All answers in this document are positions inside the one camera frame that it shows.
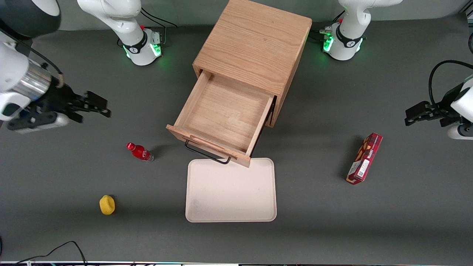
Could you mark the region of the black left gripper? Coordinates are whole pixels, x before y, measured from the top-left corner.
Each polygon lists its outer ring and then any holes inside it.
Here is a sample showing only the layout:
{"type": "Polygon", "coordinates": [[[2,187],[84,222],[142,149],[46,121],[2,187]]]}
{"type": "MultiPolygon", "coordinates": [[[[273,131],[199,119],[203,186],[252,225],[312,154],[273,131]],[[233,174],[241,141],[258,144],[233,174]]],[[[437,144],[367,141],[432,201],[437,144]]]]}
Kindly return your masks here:
{"type": "Polygon", "coordinates": [[[431,103],[421,101],[417,106],[407,109],[405,111],[406,117],[404,124],[411,126],[414,123],[424,120],[431,121],[439,119],[441,127],[451,126],[453,123],[463,125],[463,117],[451,107],[451,104],[459,95],[459,92],[447,92],[441,101],[435,102],[433,93],[430,92],[429,99],[431,103]]]}

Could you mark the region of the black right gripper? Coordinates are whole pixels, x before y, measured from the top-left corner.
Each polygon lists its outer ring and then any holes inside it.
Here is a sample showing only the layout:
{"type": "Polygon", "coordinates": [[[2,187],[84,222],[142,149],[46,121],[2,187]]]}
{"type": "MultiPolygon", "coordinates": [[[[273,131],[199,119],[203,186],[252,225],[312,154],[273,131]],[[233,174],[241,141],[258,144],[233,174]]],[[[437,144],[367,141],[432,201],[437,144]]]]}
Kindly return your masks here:
{"type": "Polygon", "coordinates": [[[83,123],[84,120],[78,112],[95,112],[107,118],[111,117],[105,98],[91,91],[86,91],[85,95],[76,94],[68,85],[61,88],[51,86],[35,104],[43,111],[62,113],[77,123],[83,123]]]}

